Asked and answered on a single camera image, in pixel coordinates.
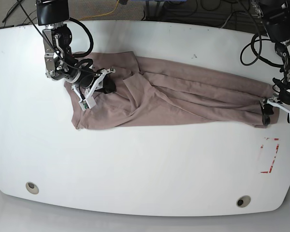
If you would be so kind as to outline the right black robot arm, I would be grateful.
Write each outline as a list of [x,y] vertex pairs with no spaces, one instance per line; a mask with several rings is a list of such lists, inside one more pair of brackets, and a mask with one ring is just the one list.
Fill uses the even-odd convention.
[[[93,94],[116,92],[116,85],[110,78],[115,70],[99,69],[94,71],[93,60],[88,56],[94,48],[94,40],[89,29],[80,21],[71,18],[68,1],[36,1],[38,25],[44,26],[41,32],[45,50],[46,76],[54,81],[65,80],[86,109],[95,104]],[[89,38],[89,48],[83,53],[74,54],[70,44],[73,35],[65,23],[67,20],[79,25]]]

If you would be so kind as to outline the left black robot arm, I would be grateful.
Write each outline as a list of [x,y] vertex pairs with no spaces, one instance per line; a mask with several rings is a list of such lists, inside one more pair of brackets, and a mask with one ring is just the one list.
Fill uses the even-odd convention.
[[290,0],[253,0],[258,17],[264,26],[269,40],[275,44],[275,52],[281,57],[283,64],[277,65],[284,77],[273,78],[273,97],[261,100],[262,122],[270,124],[270,116],[274,107],[287,112],[290,123]]

